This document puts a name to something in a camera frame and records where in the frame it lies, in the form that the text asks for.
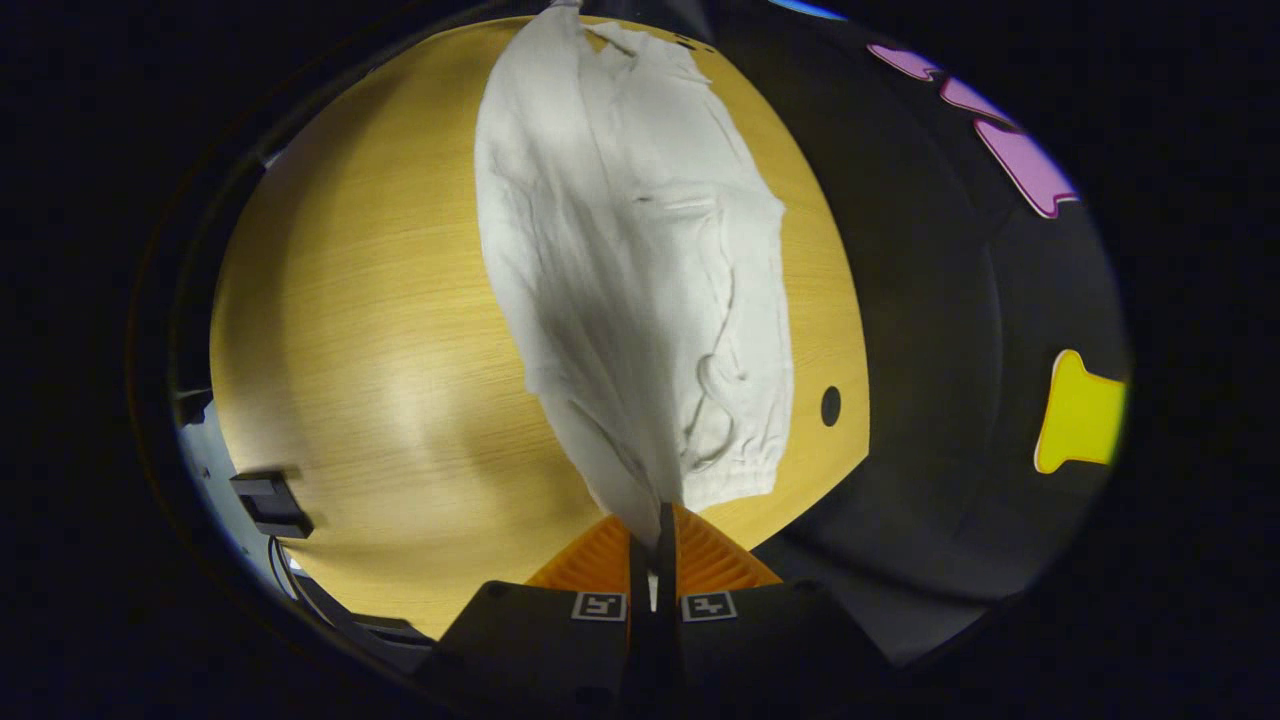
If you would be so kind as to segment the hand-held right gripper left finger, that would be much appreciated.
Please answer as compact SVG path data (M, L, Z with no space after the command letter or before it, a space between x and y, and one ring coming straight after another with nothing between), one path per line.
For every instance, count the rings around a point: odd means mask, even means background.
M526 582L485 582L415 680L463 717L622 717L654 619L646 552L605 518Z

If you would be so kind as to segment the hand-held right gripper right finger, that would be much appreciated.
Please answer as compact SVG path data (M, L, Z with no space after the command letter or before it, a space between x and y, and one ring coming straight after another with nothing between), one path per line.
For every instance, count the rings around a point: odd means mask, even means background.
M660 525L657 716L842 717L897 687L826 584L781 580L678 505L664 505Z

